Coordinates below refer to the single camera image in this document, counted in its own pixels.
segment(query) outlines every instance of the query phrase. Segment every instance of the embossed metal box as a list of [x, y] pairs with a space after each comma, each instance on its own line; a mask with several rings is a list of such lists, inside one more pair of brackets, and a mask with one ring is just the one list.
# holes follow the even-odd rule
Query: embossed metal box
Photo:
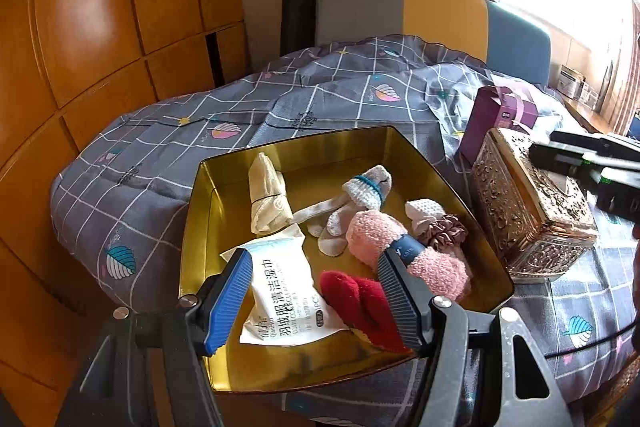
[[531, 166], [530, 144], [526, 134], [491, 129], [473, 169], [476, 214], [519, 283], [557, 279], [598, 237], [577, 183]]

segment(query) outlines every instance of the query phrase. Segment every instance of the wooden desk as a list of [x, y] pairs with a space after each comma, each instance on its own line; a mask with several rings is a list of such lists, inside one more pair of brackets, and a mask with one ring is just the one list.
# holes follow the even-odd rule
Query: wooden desk
[[586, 105], [582, 105], [577, 100], [572, 100], [562, 93], [560, 96], [562, 96], [564, 107], [567, 108], [569, 114], [587, 131], [602, 134], [613, 132], [609, 123], [593, 109], [589, 109]]

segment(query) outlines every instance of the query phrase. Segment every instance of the red sock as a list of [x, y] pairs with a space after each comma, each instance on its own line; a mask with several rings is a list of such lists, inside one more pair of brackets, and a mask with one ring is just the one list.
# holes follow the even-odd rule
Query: red sock
[[395, 353], [407, 352], [378, 281], [327, 271], [320, 275], [320, 291], [340, 318], [365, 333], [373, 344]]

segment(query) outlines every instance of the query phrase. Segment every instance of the metal tin box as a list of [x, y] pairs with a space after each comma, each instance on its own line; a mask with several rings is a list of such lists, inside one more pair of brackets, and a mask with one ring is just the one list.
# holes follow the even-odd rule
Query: metal tin box
[[530, 138], [491, 129], [474, 164], [479, 217], [515, 282], [557, 279], [598, 232], [577, 183], [559, 186], [529, 162]]
[[[248, 170], [259, 152], [268, 155], [283, 173], [293, 210], [338, 195], [349, 178], [382, 164], [393, 176], [383, 211], [410, 225], [404, 202], [432, 198], [468, 228], [463, 250], [474, 277], [464, 307], [487, 312], [513, 294], [513, 282], [455, 192], [396, 129], [372, 127], [294, 138], [204, 160], [193, 186], [182, 244], [181, 295], [195, 293], [206, 277], [223, 269], [220, 253], [254, 238]], [[316, 281], [327, 269], [373, 277], [349, 251], [340, 257], [323, 255], [313, 237], [305, 240], [303, 250]], [[206, 360], [216, 391], [292, 391], [351, 380], [410, 358], [379, 349], [354, 331], [339, 331], [295, 347], [240, 344], [242, 324], [253, 305], [249, 291], [226, 345]]]

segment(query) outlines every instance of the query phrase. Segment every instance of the black yoga mat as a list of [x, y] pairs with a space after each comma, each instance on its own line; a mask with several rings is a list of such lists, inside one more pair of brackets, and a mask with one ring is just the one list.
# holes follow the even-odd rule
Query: black yoga mat
[[316, 40], [316, 0], [282, 0], [280, 55], [309, 48]]

